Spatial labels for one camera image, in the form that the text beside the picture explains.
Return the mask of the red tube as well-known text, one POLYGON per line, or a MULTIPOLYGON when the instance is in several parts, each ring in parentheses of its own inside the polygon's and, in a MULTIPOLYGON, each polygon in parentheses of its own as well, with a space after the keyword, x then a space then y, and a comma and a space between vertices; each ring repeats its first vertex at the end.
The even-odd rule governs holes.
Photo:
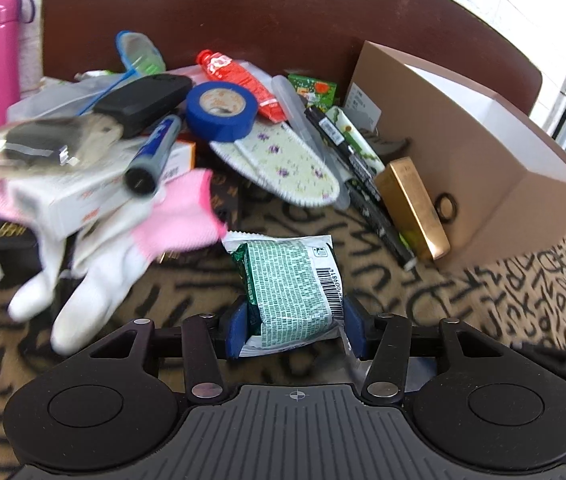
POLYGON ((212 79, 237 84, 250 91, 258 103, 258 112, 274 124, 286 120, 283 107, 274 94, 254 76, 247 68, 237 63, 221 52, 209 49, 202 50, 196 55, 196 63, 212 79))

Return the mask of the black car key fob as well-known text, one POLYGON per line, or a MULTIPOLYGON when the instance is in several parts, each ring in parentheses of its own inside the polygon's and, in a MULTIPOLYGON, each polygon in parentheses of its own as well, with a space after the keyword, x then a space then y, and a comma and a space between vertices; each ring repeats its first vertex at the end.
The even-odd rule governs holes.
POLYGON ((92 111, 111 117, 122 127, 123 139, 132 139, 174 112, 193 87, 194 82, 187 76, 145 76, 112 90, 92 111))

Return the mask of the green candy packet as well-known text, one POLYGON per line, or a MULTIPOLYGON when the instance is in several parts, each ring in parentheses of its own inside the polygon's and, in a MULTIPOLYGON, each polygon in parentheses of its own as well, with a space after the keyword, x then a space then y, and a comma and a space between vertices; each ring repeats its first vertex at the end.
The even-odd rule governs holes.
POLYGON ((287 79, 307 106, 328 110, 335 104, 337 84, 334 82, 293 74, 287 79))

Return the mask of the white barcode box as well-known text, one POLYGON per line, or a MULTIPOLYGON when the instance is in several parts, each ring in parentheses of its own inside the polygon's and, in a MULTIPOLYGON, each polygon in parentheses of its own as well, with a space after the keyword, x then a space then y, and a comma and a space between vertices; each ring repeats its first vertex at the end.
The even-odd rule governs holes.
POLYGON ((7 180, 6 196, 42 230, 62 240, 132 200, 123 176, 140 147, 138 141, 121 141, 88 169, 7 180))

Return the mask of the floral shoe insole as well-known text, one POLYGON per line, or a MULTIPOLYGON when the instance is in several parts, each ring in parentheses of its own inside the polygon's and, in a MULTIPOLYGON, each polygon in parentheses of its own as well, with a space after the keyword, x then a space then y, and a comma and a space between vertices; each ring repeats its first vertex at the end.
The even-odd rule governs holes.
POLYGON ((286 122, 257 119, 243 139, 209 146, 238 174, 287 203, 325 207, 338 199, 335 175, 286 122))

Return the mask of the white pink glove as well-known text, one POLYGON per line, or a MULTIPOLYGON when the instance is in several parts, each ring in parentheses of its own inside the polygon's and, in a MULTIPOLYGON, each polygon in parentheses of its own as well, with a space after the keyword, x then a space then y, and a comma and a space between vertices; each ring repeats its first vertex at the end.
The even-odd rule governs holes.
MULTIPOLYGON (((70 275, 81 283, 53 323, 51 347, 61 356, 84 348, 107 324, 131 287, 166 252, 192 252, 220 242, 228 229, 211 203, 210 169, 196 168, 163 185, 152 198, 134 198, 86 229, 74 246, 70 275)), ((0 180, 0 219, 36 236, 42 271, 21 285, 7 307, 27 322, 51 307, 62 274, 66 243, 21 212, 0 180)))

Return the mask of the pinkish brown cardboard box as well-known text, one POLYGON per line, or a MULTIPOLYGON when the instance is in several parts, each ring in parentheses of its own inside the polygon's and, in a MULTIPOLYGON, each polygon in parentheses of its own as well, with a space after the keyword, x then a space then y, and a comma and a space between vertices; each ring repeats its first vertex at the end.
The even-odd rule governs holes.
POLYGON ((346 107, 408 138, 432 198, 450 194, 448 271, 540 252, 566 235, 566 152, 516 106, 453 70, 366 42, 346 107))

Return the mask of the blue tape roll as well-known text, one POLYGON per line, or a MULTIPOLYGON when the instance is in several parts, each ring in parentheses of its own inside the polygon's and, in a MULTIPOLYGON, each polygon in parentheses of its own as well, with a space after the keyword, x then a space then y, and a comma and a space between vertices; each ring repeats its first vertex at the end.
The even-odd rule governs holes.
POLYGON ((250 91, 224 81, 195 86, 185 100, 185 120, 195 136, 205 141, 234 142, 251 132, 258 102, 250 91))

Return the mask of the gold rectangular box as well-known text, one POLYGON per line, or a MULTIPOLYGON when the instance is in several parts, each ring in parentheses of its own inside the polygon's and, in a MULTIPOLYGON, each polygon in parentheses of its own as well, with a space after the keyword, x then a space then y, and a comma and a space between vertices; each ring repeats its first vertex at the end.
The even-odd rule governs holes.
POLYGON ((436 261, 450 252, 446 231, 412 159, 390 162, 375 184, 392 222, 417 258, 436 261))

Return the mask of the blue marker pen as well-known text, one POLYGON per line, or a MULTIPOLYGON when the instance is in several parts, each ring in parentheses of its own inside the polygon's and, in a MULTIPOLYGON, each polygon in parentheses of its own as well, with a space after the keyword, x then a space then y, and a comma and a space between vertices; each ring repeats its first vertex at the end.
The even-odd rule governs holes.
POLYGON ((157 192, 172 146, 181 129, 182 118, 178 114, 167 115, 156 125, 123 174, 123 183, 132 195, 145 197, 157 192))

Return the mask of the green white snack packet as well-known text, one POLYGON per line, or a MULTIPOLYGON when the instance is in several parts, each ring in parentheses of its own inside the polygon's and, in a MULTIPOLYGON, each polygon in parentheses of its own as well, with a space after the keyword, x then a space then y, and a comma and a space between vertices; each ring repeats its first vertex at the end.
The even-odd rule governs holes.
POLYGON ((230 359, 281 353, 340 335, 344 285, 329 235, 229 232, 222 244, 246 292, 226 336, 230 359))

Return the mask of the black pen with white label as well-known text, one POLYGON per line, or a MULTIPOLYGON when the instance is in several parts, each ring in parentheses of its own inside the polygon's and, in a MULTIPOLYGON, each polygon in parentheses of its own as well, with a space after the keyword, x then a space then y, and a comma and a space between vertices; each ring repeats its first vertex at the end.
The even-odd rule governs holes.
POLYGON ((416 255, 390 220, 379 189, 374 183, 372 170, 319 107, 309 106, 304 114, 352 174, 345 186, 356 210, 386 245, 397 264, 405 271, 413 269, 417 263, 416 255))

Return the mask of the dark brown headboard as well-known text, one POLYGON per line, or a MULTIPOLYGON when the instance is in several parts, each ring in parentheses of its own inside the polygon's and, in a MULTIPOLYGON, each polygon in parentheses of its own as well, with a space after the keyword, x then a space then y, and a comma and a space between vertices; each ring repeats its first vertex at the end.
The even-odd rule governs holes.
POLYGON ((142 32, 171 68, 205 49, 271 74, 348 84, 365 41, 499 92, 524 112, 542 76, 521 50, 452 0, 43 0, 43 71, 118 70, 115 36, 142 32))

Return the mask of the black item in plastic bag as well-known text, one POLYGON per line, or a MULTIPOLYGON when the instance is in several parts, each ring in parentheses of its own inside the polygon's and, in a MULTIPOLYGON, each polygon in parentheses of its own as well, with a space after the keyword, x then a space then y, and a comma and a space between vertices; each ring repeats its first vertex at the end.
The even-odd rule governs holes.
POLYGON ((122 134, 122 125, 100 114, 13 122, 0 127, 0 179, 85 170, 122 134))

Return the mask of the blue rimmed plastic container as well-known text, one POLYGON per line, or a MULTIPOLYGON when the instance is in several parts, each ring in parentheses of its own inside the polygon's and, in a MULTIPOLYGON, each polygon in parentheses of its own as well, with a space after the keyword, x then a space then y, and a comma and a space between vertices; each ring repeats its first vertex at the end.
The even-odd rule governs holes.
POLYGON ((148 76, 167 70, 166 63, 152 40, 140 32, 118 32, 116 47, 123 66, 131 75, 148 76))

